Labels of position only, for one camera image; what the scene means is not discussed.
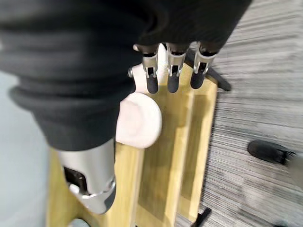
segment prosthetic hand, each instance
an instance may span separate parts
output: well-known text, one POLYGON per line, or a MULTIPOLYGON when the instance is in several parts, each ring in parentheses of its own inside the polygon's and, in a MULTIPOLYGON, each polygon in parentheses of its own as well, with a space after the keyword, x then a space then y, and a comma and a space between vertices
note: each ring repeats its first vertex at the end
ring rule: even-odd
POLYGON ((119 103, 135 86, 129 69, 143 62, 148 90, 156 93, 157 50, 165 43, 168 90, 176 92, 187 49, 197 41, 191 86, 199 88, 249 4, 0 0, 0 69, 19 78, 10 96, 32 112, 70 191, 88 209, 105 213, 115 199, 119 103))

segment wooden stand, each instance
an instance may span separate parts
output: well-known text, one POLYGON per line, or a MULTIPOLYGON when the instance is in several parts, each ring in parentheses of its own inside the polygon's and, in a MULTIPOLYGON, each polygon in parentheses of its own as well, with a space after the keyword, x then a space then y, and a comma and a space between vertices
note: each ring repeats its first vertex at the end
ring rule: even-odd
POLYGON ((52 152, 48 227, 67 227, 74 218, 91 227, 173 227, 177 212, 196 220, 217 83, 205 79, 200 89, 193 90, 191 75, 192 68, 184 64, 176 93, 160 85, 159 92, 150 95, 163 117, 162 132, 154 145, 140 150, 117 144, 116 199, 106 214, 91 214, 69 192, 52 152))

